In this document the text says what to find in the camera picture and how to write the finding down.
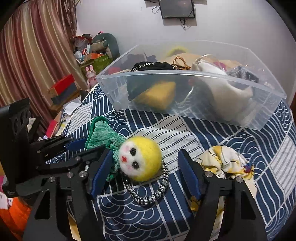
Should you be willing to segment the green knitted cloth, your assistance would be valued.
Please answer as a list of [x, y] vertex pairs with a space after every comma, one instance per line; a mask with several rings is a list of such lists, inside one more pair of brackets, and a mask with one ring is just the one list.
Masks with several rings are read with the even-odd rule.
[[99, 146], [104, 146], [112, 150], [112, 165], [107, 182], [112, 181], [119, 170], [119, 149], [126, 141], [126, 137], [114, 131], [108, 124], [108, 121], [103, 116], [96, 116], [90, 125], [89, 135], [85, 143], [85, 149], [90, 150]]

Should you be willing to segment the grey patterned item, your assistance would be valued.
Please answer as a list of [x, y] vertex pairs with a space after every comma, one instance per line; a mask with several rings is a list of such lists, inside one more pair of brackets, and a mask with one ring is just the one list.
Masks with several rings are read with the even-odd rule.
[[236, 66], [233, 69], [229, 70], [227, 74], [231, 77], [252, 81], [254, 83], [259, 83], [259, 78], [243, 66]]

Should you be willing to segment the yellow curved plush headrest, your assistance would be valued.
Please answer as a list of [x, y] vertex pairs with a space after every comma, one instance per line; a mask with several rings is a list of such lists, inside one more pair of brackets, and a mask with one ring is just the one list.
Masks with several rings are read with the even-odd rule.
[[187, 53], [187, 49], [182, 46], [175, 46], [173, 47], [168, 53], [166, 54], [167, 57], [171, 57], [177, 54]]

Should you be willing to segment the beige fleece blanket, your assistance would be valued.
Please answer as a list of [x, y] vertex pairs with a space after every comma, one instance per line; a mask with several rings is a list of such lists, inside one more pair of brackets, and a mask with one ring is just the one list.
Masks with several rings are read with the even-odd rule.
[[181, 57], [182, 59], [184, 59], [185, 63], [188, 66], [191, 66], [196, 61], [196, 59], [201, 59], [204, 61], [208, 61], [218, 67], [221, 67], [224, 71], [229, 71], [237, 66], [242, 66], [242, 64], [236, 60], [221, 60], [214, 57], [213, 55], [202, 57], [201, 55], [191, 54], [191, 53], [175, 54], [173, 56], [164, 58], [163, 60], [161, 60], [161, 62], [167, 62], [167, 63], [173, 64], [173, 61], [175, 60], [176, 57]]

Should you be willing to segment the pink bunny plush toy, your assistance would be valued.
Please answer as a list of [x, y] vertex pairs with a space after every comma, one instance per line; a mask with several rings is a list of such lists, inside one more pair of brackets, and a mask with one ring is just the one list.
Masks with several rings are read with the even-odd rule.
[[96, 72], [92, 65], [89, 65], [86, 69], [87, 84], [89, 88], [93, 88], [96, 84]]

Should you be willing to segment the yellow felt doll head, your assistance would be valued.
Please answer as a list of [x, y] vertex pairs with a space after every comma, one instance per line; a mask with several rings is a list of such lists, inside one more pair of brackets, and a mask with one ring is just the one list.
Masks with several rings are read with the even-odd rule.
[[118, 151], [121, 171], [137, 182], [152, 179], [162, 165], [162, 153], [158, 144], [141, 136], [127, 139]]

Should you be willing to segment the blue white patterned tablecloth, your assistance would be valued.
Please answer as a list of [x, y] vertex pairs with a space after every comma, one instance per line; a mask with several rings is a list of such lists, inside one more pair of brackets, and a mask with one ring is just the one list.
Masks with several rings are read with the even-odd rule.
[[100, 86], [74, 111], [65, 159], [82, 240], [271, 240], [295, 207], [295, 122], [259, 131], [115, 111]]

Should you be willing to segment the clear plastic storage bin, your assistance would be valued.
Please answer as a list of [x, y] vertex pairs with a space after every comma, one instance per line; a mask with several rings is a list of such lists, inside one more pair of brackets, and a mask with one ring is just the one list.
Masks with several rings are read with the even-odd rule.
[[[243, 67], [259, 78], [259, 83], [225, 76], [234, 87], [244, 90], [251, 87], [253, 97], [246, 107], [231, 121], [224, 120], [216, 113], [212, 105], [212, 94], [202, 77], [219, 78], [218, 74], [191, 71], [184, 59], [176, 57], [173, 64], [177, 70], [153, 70], [132, 72], [139, 62], [161, 62], [166, 54], [175, 46], [185, 47], [187, 53], [211, 54], [221, 60], [236, 60]], [[177, 87], [172, 81], [155, 83], [132, 101], [128, 100], [126, 78], [130, 75], [158, 74], [165, 75], [162, 79], [175, 76], [183, 81]], [[131, 109], [187, 116], [202, 120], [216, 121], [230, 125], [260, 130], [270, 119], [278, 104], [287, 95], [266, 65], [248, 48], [233, 44], [197, 40], [192, 42], [159, 42], [141, 44], [128, 50], [113, 61], [96, 77], [107, 98], [117, 110]]]

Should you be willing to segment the red box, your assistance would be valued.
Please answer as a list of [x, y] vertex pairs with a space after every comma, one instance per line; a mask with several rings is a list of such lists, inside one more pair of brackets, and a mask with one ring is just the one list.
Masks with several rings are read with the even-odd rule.
[[48, 89], [48, 95], [58, 96], [74, 82], [75, 80], [73, 75], [67, 75], [55, 83], [50, 89]]

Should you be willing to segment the red gold striped curtain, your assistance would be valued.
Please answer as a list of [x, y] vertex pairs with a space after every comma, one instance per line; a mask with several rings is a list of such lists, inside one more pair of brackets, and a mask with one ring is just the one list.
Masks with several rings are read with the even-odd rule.
[[1, 106], [29, 98], [44, 128], [53, 119], [48, 89], [69, 74], [87, 88], [73, 54], [77, 3], [25, 1], [1, 29]]

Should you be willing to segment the green cardboard box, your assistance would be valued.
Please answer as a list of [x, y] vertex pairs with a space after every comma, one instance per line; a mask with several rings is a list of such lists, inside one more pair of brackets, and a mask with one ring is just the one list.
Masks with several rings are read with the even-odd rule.
[[105, 54], [96, 59], [90, 59], [84, 62], [83, 64], [80, 64], [80, 69], [83, 72], [83, 74], [86, 75], [86, 67], [89, 67], [90, 65], [92, 65], [95, 73], [99, 74], [103, 69], [105, 69], [111, 63], [112, 63], [112, 59], [110, 59], [109, 56]]

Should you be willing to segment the black pouch with chain strap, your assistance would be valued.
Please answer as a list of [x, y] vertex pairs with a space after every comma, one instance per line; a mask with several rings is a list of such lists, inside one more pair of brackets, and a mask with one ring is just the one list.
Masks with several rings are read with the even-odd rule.
[[[136, 63], [132, 68], [132, 72], [153, 71], [153, 70], [177, 70], [177, 66], [171, 65], [167, 62], [139, 62], [139, 63]], [[161, 81], [172, 81], [176, 84], [177, 87], [180, 87], [183, 85], [183, 81], [178, 79], [175, 76], [171, 76], [166, 79], [162, 79], [163, 77], [166, 77], [166, 76], [159, 75], [159, 73], [128, 76], [126, 78], [128, 100], [132, 101], [141, 93], [145, 92], [150, 87], [152, 87], [155, 83], [158, 83]]]

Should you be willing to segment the white drawstring cloth pouch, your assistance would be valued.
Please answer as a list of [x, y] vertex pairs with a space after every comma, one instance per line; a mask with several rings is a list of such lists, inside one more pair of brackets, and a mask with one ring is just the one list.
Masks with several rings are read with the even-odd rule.
[[226, 121], [233, 120], [253, 97], [250, 86], [244, 90], [234, 87], [225, 79], [226, 71], [208, 61], [196, 59], [190, 70], [223, 76], [219, 78], [202, 77], [201, 80], [212, 94], [212, 105], [216, 113]]

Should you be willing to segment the grey green plush pillow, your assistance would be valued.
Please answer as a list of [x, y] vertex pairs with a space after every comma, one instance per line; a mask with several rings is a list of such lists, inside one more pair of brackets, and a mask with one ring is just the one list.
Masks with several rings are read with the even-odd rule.
[[90, 52], [97, 51], [106, 52], [111, 60], [115, 60], [120, 56], [117, 40], [110, 33], [100, 33], [92, 39]]

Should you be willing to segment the small wall-mounted black screen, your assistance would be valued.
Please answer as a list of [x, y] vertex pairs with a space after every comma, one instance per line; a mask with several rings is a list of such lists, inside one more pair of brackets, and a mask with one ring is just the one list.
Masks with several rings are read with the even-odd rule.
[[163, 19], [195, 17], [192, 0], [159, 0], [159, 8]]

